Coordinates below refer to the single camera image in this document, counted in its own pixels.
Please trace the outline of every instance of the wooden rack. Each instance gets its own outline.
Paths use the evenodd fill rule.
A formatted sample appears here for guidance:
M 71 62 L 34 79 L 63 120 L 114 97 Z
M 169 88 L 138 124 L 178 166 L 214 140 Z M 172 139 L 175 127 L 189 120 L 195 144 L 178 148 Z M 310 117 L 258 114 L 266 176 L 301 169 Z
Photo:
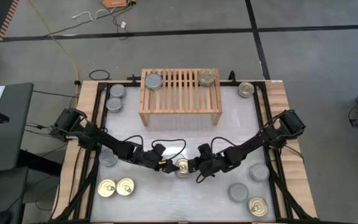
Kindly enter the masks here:
M 149 124 L 150 114 L 211 114 L 214 125 L 222 115 L 221 88 L 218 69 L 214 84 L 202 87 L 198 84 L 197 69 L 143 69 L 140 83 L 139 115 L 144 126 Z M 149 73 L 162 76 L 162 87 L 152 91 L 145 87 Z

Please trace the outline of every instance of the silver can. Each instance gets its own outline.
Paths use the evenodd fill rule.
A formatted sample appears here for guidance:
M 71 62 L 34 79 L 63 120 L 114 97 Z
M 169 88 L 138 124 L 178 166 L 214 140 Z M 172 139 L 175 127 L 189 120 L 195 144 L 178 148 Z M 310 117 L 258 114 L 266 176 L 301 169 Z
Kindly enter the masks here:
M 262 217 L 268 212 L 269 206 L 264 198 L 253 197 L 248 201 L 248 209 L 256 217 Z
M 189 165 L 187 159 L 178 159 L 175 163 L 179 170 L 175 172 L 178 177 L 187 177 L 189 175 Z
M 111 179 L 104 179 L 99 183 L 98 193 L 102 197 L 110 197 L 116 191 L 116 183 Z
M 249 168 L 249 174 L 255 181 L 267 180 L 269 177 L 269 168 L 263 163 L 257 163 Z
M 144 83 L 146 85 L 146 88 L 148 88 L 149 90 L 159 90 L 162 86 L 161 75 L 157 73 L 150 73 L 146 75 Z
M 247 98 L 254 94 L 255 88 L 253 84 L 249 82 L 242 82 L 239 85 L 239 95 L 241 97 Z
M 216 74 L 209 69 L 202 69 L 198 72 L 198 83 L 202 87 L 211 87 L 215 82 Z
M 243 183 L 234 183 L 229 187 L 229 197 L 233 202 L 244 202 L 248 198 L 248 188 Z
M 103 150 L 99 155 L 99 162 L 105 167 L 112 167 L 117 163 L 117 161 L 118 157 L 112 153 L 111 149 Z
M 109 111 L 118 113 L 122 110 L 122 101 L 120 98 L 110 98 L 106 103 L 106 107 Z
M 124 98 L 126 95 L 125 87 L 121 84 L 115 84 L 110 88 L 111 98 Z
M 135 182 L 131 178 L 123 178 L 117 184 L 117 193 L 122 196 L 130 195 L 135 189 Z

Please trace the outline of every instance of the desk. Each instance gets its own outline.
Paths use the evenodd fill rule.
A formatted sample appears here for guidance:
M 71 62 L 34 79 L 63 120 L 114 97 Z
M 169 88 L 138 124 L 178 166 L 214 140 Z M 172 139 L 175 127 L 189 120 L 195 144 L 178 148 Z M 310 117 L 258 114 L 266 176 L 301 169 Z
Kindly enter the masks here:
M 260 81 L 265 82 L 268 93 L 268 100 L 270 103 L 270 109 L 272 111 L 272 115 L 282 112 L 283 110 L 289 109 L 287 96 L 285 94 L 284 84 L 281 81 Z M 97 90 L 98 82 L 97 81 L 85 81 L 82 84 L 80 97 L 78 100 L 77 109 L 83 111 L 90 118 L 93 114 L 94 101 L 96 98 L 96 90 Z M 264 111 L 264 104 L 262 97 L 260 99 L 260 106 L 262 111 Z M 100 104 L 99 113 L 102 113 L 104 103 Z M 266 114 L 262 114 L 264 117 L 264 121 L 267 122 Z M 100 124 L 101 116 L 97 117 L 97 124 Z M 288 146 L 296 149 L 300 152 L 298 141 L 288 141 Z M 70 191 L 72 189 L 73 197 L 78 190 L 78 184 L 80 181 L 80 175 L 82 170 L 83 159 L 85 155 L 85 150 L 80 151 L 77 167 L 75 168 L 76 156 L 80 147 L 78 146 L 77 140 L 72 140 L 68 143 L 65 162 L 63 163 L 62 173 L 61 173 L 61 186 L 58 203 L 56 204 L 56 211 L 53 214 L 53 218 L 56 218 L 61 214 L 61 212 L 68 205 L 70 198 Z M 311 192 L 309 188 L 308 178 L 306 176 L 305 167 L 302 163 L 301 158 L 296 154 L 292 153 L 288 150 L 282 151 L 282 163 L 283 169 L 285 173 L 285 178 L 287 181 L 287 188 L 294 196 L 296 201 L 304 208 L 304 210 L 311 215 L 312 217 L 316 217 L 316 210 L 314 208 L 313 199 L 311 197 Z M 88 166 L 88 171 L 91 168 L 93 163 L 93 159 L 89 161 L 90 165 Z M 283 202 L 283 197 L 280 191 L 277 189 L 277 195 L 279 199 L 279 207 L 280 213 L 282 217 L 286 217 L 285 215 L 285 207 Z M 79 218 L 84 218 L 86 213 L 86 203 L 89 195 L 89 189 L 84 193 Z
M 12 213 L 11 223 L 20 223 L 22 220 L 23 192 L 27 180 L 28 168 L 0 172 L 0 212 L 5 211 L 16 199 L 9 211 Z
M 0 113 L 9 117 L 8 123 L 0 124 L 0 171 L 27 166 L 59 176 L 60 164 L 21 150 L 33 87 L 32 83 L 7 85 L 0 99 Z

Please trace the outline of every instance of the table leg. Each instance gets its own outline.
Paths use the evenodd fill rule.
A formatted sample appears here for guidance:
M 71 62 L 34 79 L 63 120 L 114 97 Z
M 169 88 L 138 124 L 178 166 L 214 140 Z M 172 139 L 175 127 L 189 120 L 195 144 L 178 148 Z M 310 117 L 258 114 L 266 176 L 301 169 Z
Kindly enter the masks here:
M 49 159 L 45 159 L 22 149 L 20 150 L 19 159 L 17 160 L 17 166 L 26 166 L 30 169 L 41 171 L 57 177 L 60 177 L 60 170 L 62 169 L 61 164 L 50 161 Z
M 218 125 L 219 119 L 221 118 L 222 113 L 212 114 L 212 124 Z
M 144 126 L 148 126 L 149 125 L 149 115 L 148 114 L 140 114 L 139 113 L 139 116 L 143 122 L 143 125 Z

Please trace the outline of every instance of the yellow cable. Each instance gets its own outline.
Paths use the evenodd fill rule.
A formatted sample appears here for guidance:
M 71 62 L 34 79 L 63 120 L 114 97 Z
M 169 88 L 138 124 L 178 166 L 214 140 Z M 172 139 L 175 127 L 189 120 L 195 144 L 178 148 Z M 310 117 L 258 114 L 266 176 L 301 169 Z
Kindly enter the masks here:
M 49 26 L 48 24 L 45 22 L 44 18 L 41 16 L 40 12 L 38 11 L 38 9 L 35 7 L 35 5 L 33 4 L 32 0 L 27 0 L 31 7 L 35 10 L 35 12 L 38 14 L 38 16 L 40 17 L 41 21 L 43 22 L 43 24 L 45 25 L 45 27 L 48 29 L 48 32 L 49 32 L 49 36 L 52 38 L 52 40 L 54 40 L 56 42 L 57 45 L 59 45 L 59 47 L 63 50 L 63 52 L 66 54 L 66 56 L 68 57 L 68 59 L 70 60 L 71 64 L 73 65 L 74 67 L 74 70 L 75 70 L 75 76 L 76 76 L 76 81 L 79 80 L 79 77 L 78 77 L 78 69 L 77 69 L 77 66 L 75 65 L 75 62 L 74 60 L 72 59 L 72 57 L 70 56 L 70 54 L 66 51 L 66 49 L 54 38 L 53 34 L 52 34 L 52 31 L 50 31 L 49 29 Z M 75 107 L 77 107 L 77 104 L 78 104 L 78 85 L 75 85 L 75 95 L 74 96 L 77 96 L 75 98 Z

